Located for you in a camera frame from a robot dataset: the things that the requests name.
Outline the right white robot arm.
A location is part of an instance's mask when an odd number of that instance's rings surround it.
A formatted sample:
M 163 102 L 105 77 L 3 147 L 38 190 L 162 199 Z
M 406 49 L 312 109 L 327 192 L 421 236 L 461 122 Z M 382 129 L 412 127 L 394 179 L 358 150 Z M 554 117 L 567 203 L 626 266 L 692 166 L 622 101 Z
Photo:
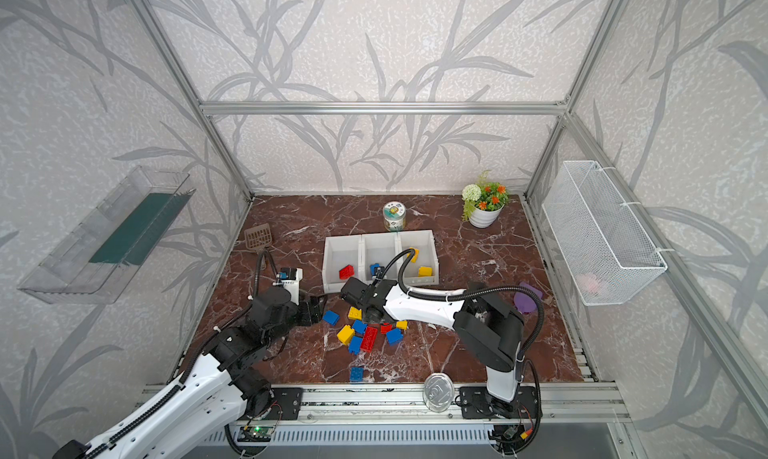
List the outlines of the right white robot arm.
M 522 294 L 536 305 L 536 325 L 524 337 L 522 313 L 501 298 L 503 292 Z M 361 310 L 369 323 L 415 321 L 454 331 L 466 349 L 486 366 L 486 389 L 498 402 L 510 403 L 523 378 L 528 349 L 543 328 L 544 306 L 531 289 L 521 286 L 485 287 L 472 283 L 468 289 L 435 290 L 381 279 L 367 284 L 351 278 L 341 298 Z

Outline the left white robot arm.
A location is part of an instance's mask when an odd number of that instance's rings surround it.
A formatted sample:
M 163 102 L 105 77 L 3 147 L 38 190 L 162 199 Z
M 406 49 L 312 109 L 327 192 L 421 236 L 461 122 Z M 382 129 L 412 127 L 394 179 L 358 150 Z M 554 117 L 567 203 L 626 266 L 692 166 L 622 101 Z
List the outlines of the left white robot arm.
M 185 370 L 115 426 L 87 443 L 71 440 L 58 458 L 180 458 L 205 437 L 275 404 L 258 370 L 272 344 L 320 322 L 327 297 L 274 285 L 214 332 Z

